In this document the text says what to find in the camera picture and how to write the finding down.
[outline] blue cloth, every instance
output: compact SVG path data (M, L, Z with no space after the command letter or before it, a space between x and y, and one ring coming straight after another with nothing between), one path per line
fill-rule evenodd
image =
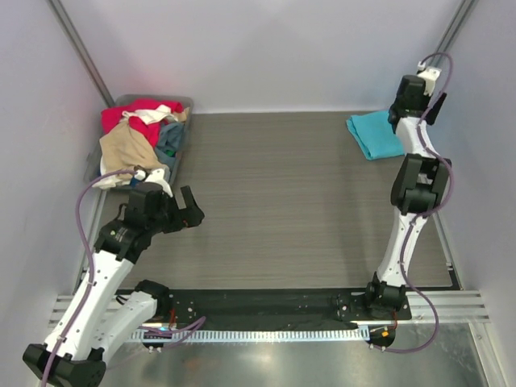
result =
M169 167L170 172L172 172L174 164L176 164L176 157L169 156L169 154L180 150L184 131L184 123L166 123L160 128L160 137L158 144L154 148L154 153L161 164Z
M393 133L387 121L387 110L375 111L365 115L352 115L347 121L347 129L355 137L360 149L368 160L401 156L403 145Z

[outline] clothing pile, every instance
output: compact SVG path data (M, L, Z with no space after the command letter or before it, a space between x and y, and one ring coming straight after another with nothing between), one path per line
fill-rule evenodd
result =
M135 166L172 172L188 114L189 108L179 102L144 98L105 109L101 115L105 133L100 139L101 173ZM127 184L130 179L131 175L118 175L111 180Z

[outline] white wall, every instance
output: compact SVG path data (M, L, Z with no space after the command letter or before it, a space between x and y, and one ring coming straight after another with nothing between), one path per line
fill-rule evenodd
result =
M197 112L386 108L458 0L63 0L111 93Z
M479 2L451 49L450 95L430 132L456 174L443 219L461 278L482 292L516 383L514 20L514 0Z
M103 104L45 2L2 8L0 57L0 385L24 386L23 350L80 264L73 207Z

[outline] teal towel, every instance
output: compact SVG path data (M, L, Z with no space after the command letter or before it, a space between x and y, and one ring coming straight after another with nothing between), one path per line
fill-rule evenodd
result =
M352 115L347 121L347 129L368 160L403 154L402 142L393 133L393 127L387 121L388 116L389 112L383 110L366 115Z

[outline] shiny metal surface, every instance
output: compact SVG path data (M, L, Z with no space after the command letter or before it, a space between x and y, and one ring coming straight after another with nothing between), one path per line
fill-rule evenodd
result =
M433 327L399 327L397 347L426 340ZM141 346L126 344L118 364ZM441 326L414 355L369 350L365 343L190 345L143 354L108 371L101 387L482 387L484 372L467 324Z

